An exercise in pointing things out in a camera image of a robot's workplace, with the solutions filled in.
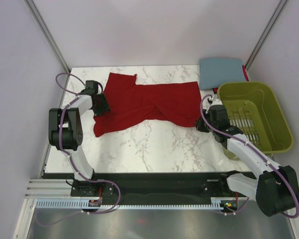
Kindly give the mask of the aluminium frame post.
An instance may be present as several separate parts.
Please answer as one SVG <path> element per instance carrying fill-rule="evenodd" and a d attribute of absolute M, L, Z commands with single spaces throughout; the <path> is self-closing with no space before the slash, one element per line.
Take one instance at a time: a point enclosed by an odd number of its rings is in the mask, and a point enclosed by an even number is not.
<path fill-rule="evenodd" d="M 256 57 L 258 56 L 259 52 L 261 51 L 263 45 L 265 44 L 267 38 L 269 37 L 271 31 L 273 30 L 275 24 L 278 22 L 280 16 L 282 15 L 284 9 L 286 8 L 289 0 L 280 0 L 273 11 L 271 17 L 269 18 L 264 30 L 262 31 L 255 47 L 253 48 L 249 58 L 245 63 L 245 69 L 248 71 L 253 62 L 255 61 Z"/>
<path fill-rule="evenodd" d="M 67 64 L 64 56 L 62 55 L 52 33 L 50 32 L 42 14 L 40 13 L 35 1 L 33 0 L 24 0 L 24 3 L 27 5 L 30 10 L 32 16 L 34 17 L 36 23 L 38 24 L 41 32 L 43 33 L 45 39 L 47 40 L 49 46 L 52 49 L 52 52 L 55 54 L 58 62 L 61 64 L 63 70 L 67 73 L 71 72 L 69 65 Z"/>

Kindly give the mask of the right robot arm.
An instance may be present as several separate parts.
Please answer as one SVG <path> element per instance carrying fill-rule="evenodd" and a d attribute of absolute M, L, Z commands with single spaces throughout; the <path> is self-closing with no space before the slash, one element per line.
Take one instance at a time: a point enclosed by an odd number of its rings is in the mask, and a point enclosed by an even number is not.
<path fill-rule="evenodd" d="M 215 140 L 235 154 L 254 174 L 249 178 L 231 171 L 218 183 L 224 196 L 237 192 L 256 201 L 268 217 L 276 214 L 295 219 L 299 216 L 299 184 L 296 171 L 289 165 L 281 166 L 254 146 L 247 136 L 230 124 L 225 106 L 211 94 L 202 98 L 209 103 L 204 109 L 200 103 L 200 118 L 195 123 L 200 132 L 211 132 Z"/>

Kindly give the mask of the right aluminium frame post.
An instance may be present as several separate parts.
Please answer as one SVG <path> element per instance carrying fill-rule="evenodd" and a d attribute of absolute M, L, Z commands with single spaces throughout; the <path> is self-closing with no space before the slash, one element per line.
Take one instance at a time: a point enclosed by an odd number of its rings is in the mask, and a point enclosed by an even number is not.
<path fill-rule="evenodd" d="M 273 30 L 275 24 L 278 22 L 280 16 L 282 15 L 284 9 L 286 8 L 289 0 L 280 0 L 273 11 L 271 17 L 269 18 L 264 30 L 262 31 L 255 47 L 253 48 L 249 58 L 245 63 L 245 69 L 248 71 L 253 62 L 255 61 L 256 57 L 258 56 L 259 52 L 261 51 L 263 45 L 265 44 L 267 38 L 269 37 L 271 31 Z"/>

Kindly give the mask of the left aluminium frame post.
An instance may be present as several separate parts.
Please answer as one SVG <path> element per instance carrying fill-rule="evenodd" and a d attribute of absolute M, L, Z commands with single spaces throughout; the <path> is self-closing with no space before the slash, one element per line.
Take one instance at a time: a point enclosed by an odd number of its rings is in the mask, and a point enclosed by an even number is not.
<path fill-rule="evenodd" d="M 34 17 L 36 23 L 38 24 L 41 32 L 43 33 L 45 39 L 47 40 L 49 46 L 52 49 L 52 52 L 55 54 L 58 62 L 61 64 L 63 70 L 67 73 L 71 72 L 69 65 L 67 64 L 64 56 L 62 55 L 52 33 L 50 32 L 42 14 L 40 13 L 35 1 L 33 0 L 24 0 L 24 3 L 27 5 L 30 10 L 32 16 Z"/>

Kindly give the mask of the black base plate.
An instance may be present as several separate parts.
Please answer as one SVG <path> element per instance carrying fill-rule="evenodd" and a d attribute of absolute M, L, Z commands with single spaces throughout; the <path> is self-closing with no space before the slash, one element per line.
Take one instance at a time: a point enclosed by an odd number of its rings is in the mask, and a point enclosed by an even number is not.
<path fill-rule="evenodd" d="M 225 186 L 226 173 L 95 173 L 107 204 L 207 203 L 212 198 L 236 198 Z"/>

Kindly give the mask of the folded blue t-shirt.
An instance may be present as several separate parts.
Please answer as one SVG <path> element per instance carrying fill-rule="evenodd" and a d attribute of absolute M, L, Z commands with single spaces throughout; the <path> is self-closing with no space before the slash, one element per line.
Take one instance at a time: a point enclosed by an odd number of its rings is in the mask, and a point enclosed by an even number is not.
<path fill-rule="evenodd" d="M 239 58 L 207 57 L 199 60 L 199 88 L 210 90 L 230 82 L 246 81 Z"/>

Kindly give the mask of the red t-shirt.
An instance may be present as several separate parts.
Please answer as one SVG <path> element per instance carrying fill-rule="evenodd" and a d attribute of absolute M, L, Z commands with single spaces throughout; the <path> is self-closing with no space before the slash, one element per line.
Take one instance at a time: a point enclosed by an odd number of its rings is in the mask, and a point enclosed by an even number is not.
<path fill-rule="evenodd" d="M 110 73 L 104 90 L 110 111 L 95 116 L 94 134 L 125 130 L 145 120 L 164 120 L 194 127 L 200 116 L 197 82 L 136 84 L 137 75 Z"/>

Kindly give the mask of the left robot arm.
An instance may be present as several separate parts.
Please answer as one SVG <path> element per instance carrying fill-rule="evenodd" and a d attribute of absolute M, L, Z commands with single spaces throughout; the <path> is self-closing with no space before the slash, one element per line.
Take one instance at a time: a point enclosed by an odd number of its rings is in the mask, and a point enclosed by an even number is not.
<path fill-rule="evenodd" d="M 48 114 L 48 140 L 69 160 L 74 171 L 71 184 L 71 195 L 74 197 L 98 196 L 102 188 L 92 179 L 94 169 L 82 148 L 84 135 L 81 116 L 87 111 L 92 111 L 97 117 L 110 111 L 103 86 L 97 81 L 86 81 L 85 88 L 75 95 L 75 99 L 63 108 L 50 109 Z"/>

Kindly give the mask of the olive green plastic basket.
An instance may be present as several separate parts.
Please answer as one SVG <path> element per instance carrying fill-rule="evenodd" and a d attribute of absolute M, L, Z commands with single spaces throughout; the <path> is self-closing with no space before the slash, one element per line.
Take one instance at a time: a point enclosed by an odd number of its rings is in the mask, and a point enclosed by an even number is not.
<path fill-rule="evenodd" d="M 261 82 L 226 83 L 218 88 L 230 123 L 265 155 L 288 152 L 294 138 L 273 90 Z"/>

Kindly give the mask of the aluminium rail profile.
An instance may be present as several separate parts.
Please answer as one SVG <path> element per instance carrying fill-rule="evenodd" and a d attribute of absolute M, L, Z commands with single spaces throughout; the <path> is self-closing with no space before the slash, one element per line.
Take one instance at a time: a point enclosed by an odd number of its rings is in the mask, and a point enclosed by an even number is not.
<path fill-rule="evenodd" d="M 63 179 L 31 179 L 25 198 L 30 199 L 63 199 L 69 198 L 71 186 Z"/>

